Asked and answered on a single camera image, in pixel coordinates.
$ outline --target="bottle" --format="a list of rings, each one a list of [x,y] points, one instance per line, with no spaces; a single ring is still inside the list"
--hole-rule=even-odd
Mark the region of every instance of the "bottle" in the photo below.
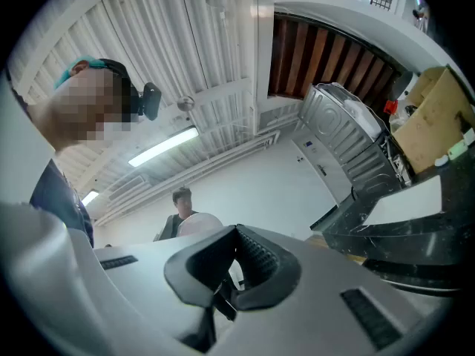
[[[472,142],[475,141],[475,132],[470,123],[463,118],[462,112],[457,112],[455,118],[459,120],[460,123],[460,131],[462,132],[463,139],[465,144],[469,146]]]

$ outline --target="black rubber grip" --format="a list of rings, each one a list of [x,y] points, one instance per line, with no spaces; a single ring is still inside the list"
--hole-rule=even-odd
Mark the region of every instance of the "black rubber grip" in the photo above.
[[[178,251],[165,264],[165,278],[184,303],[210,307],[234,259],[246,287],[233,291],[231,304],[239,311],[279,304],[300,280],[301,266],[293,254],[244,225],[229,226]]]

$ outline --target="headset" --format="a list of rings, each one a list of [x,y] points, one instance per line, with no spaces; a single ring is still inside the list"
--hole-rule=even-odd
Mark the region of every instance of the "headset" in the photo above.
[[[158,107],[162,98],[162,91],[152,82],[145,84],[143,92],[139,93],[132,84],[125,66],[112,59],[99,59],[105,68],[122,78],[122,97],[130,96],[130,101],[122,104],[122,122],[130,122],[134,115],[145,115],[153,121],[158,116]]]

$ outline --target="ceiling light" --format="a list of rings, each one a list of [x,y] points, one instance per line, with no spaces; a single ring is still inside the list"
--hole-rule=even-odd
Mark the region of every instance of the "ceiling light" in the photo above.
[[[99,193],[97,191],[92,190],[86,197],[81,201],[81,203],[86,206],[91,203],[91,200],[97,197]]]
[[[184,142],[188,141],[189,139],[193,139],[198,136],[198,130],[195,127],[187,128],[183,132],[175,134],[173,137],[161,142],[158,145],[155,145],[153,148],[144,151],[143,153],[139,154],[138,156],[131,159],[128,163],[130,163],[135,168],[144,162],[149,161],[150,159],[158,156],[161,153],[164,153],[179,144],[183,144]]]

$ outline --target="vent slot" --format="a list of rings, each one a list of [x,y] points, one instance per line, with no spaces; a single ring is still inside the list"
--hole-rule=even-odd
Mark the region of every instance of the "vent slot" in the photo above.
[[[124,256],[113,258],[110,260],[101,261],[101,266],[104,270],[119,268],[120,266],[136,263],[138,261],[134,256]]]
[[[360,289],[346,290],[340,295],[378,350],[401,337],[400,332]]]

